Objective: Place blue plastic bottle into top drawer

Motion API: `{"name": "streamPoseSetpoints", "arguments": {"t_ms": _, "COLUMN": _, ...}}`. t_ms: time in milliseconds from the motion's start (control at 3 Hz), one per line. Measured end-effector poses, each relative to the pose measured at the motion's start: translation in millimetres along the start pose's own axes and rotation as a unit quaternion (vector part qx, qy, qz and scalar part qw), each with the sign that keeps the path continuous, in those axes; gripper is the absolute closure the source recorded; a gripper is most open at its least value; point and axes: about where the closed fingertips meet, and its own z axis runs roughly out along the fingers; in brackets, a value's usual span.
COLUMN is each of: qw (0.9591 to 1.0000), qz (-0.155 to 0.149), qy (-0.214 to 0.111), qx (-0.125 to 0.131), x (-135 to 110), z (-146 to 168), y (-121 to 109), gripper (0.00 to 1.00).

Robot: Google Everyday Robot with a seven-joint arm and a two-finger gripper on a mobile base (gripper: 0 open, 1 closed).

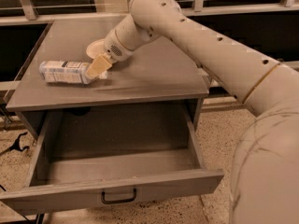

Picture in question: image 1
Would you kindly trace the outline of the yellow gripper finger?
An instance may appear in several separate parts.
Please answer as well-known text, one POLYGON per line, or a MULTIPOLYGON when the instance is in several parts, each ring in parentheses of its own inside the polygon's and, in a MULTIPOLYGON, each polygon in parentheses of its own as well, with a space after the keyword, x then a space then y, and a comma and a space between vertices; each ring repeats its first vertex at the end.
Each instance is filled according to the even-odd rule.
POLYGON ((99 54, 85 72, 89 79, 107 78, 107 70, 112 67, 112 62, 104 55, 99 54))

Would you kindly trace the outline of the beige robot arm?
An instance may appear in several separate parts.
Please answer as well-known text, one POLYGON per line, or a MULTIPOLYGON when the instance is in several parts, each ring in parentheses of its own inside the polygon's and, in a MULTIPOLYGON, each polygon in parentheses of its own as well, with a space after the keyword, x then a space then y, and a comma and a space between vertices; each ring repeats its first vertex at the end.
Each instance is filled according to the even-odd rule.
POLYGON ((256 117, 235 150, 230 224, 299 224, 299 73, 188 19, 175 0, 130 0, 128 15, 88 47, 88 76, 160 35, 256 117))

